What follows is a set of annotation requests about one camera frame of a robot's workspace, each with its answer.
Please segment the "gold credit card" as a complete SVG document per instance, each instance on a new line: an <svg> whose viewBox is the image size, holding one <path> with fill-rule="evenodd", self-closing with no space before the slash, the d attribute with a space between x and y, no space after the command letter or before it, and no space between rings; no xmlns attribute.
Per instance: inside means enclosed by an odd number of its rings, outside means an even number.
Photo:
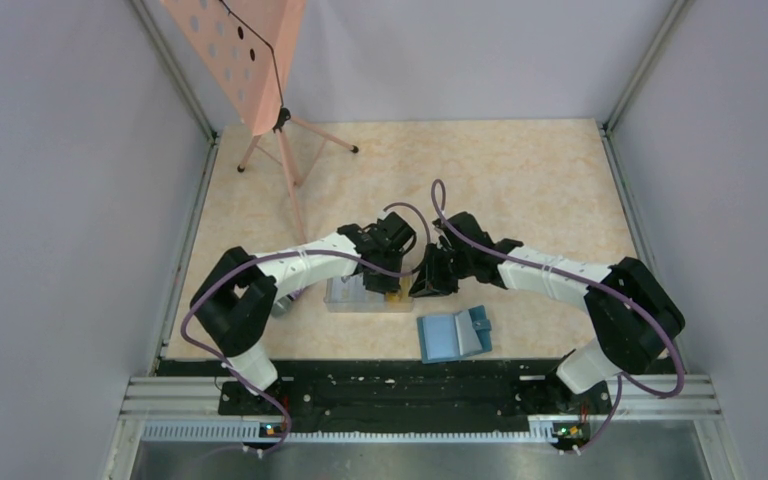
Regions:
<svg viewBox="0 0 768 480"><path fill-rule="evenodd" d="M404 292L387 293L384 299L385 304L392 308L403 308L411 303L410 297Z"/></svg>

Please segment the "clear plastic card box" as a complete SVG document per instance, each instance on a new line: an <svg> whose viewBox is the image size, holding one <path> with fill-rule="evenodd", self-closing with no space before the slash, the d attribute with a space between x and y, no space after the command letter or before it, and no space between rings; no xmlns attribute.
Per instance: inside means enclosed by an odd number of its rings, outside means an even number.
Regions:
<svg viewBox="0 0 768 480"><path fill-rule="evenodd" d="M361 275L332 278L326 283L323 301L332 313L410 312L414 306L408 295L411 283L411 277L400 278L397 292L381 294L367 290Z"/></svg>

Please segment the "blue leather card holder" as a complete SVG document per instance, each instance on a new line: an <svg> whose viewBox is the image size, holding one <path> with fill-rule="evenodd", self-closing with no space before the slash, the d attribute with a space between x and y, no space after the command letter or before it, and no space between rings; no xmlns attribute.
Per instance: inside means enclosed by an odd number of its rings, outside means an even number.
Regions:
<svg viewBox="0 0 768 480"><path fill-rule="evenodd" d="M484 305L417 318L421 362L437 364L491 352L492 324Z"/></svg>

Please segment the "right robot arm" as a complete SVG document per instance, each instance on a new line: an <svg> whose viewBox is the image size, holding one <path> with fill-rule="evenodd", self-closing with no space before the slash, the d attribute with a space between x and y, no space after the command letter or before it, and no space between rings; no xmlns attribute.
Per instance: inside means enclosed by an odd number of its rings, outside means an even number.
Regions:
<svg viewBox="0 0 768 480"><path fill-rule="evenodd" d="M646 387L645 392L661 398L682 392L686 372L675 339L685 319L642 261L580 262L514 239L495 242L467 212L434 225L439 241L426 247L411 297L452 295L460 281L473 278L505 290L542 294L589 316L594 339L564 357L546 385L554 409L574 411L596 384L615 376L635 379L662 354L673 362L676 384L667 391Z"/></svg>

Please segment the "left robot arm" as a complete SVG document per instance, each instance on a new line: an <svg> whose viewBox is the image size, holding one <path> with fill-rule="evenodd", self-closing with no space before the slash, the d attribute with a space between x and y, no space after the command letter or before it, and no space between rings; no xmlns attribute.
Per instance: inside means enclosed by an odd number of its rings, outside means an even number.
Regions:
<svg viewBox="0 0 768 480"><path fill-rule="evenodd" d="M314 284L360 275L366 289L386 295L407 276L403 258L416 231L390 212L367 226L348 224L318 240L272 253L240 246L222 254L190 301L185 319L196 320L212 340L208 352L244 384L243 401L257 413L279 404L278 372L262 337L273 306Z"/></svg>

